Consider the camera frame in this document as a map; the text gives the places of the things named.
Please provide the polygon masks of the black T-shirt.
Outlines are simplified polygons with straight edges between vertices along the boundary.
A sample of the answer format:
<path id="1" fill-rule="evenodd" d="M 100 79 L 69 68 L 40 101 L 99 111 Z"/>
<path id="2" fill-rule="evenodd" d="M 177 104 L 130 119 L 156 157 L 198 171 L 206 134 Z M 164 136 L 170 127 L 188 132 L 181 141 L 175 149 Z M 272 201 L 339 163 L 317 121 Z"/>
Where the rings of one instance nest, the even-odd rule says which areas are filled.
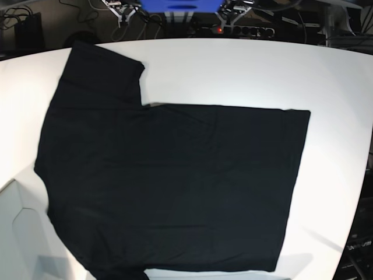
<path id="1" fill-rule="evenodd" d="M 274 271 L 311 113 L 143 106 L 143 71 L 73 45 L 34 165 L 58 237 L 97 279 Z"/>

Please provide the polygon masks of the black power strip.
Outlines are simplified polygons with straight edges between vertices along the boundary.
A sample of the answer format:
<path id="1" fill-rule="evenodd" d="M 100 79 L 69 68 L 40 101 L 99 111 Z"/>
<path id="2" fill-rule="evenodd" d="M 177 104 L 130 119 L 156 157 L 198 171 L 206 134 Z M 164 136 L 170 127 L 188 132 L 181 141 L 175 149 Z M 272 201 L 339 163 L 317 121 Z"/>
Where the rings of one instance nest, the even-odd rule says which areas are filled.
<path id="1" fill-rule="evenodd" d="M 203 34 L 226 38 L 272 39 L 275 29 L 260 26 L 213 26 L 203 27 Z"/>

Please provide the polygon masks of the blue plastic box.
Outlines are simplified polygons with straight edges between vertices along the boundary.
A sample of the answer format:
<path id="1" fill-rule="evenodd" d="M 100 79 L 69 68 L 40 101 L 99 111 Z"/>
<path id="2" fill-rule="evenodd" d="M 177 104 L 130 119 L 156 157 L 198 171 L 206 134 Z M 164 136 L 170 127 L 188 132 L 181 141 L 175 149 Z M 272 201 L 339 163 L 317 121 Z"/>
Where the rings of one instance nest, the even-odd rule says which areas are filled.
<path id="1" fill-rule="evenodd" d="M 202 12 L 215 13 L 223 0 L 141 0 L 142 9 L 150 13 Z"/>

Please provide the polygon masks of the black box on floor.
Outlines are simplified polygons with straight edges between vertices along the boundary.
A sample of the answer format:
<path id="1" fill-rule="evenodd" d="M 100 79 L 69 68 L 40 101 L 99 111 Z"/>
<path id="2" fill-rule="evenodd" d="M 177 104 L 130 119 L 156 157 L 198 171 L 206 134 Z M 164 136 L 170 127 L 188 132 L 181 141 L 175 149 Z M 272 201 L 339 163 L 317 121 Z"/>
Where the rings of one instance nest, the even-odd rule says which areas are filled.
<path id="1" fill-rule="evenodd" d="M 41 21 L 41 13 L 29 15 L 14 25 L 15 47 L 21 50 L 42 50 L 45 39 Z"/>

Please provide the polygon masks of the white bin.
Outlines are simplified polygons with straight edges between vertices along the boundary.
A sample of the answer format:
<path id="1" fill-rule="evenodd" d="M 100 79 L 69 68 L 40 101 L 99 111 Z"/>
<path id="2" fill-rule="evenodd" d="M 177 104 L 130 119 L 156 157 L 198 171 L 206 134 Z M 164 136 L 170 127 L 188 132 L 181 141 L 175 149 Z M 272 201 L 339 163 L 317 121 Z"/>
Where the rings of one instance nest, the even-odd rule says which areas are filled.
<path id="1" fill-rule="evenodd" d="M 40 216 L 23 206 L 15 180 L 1 189 L 1 279 L 60 279 Z"/>

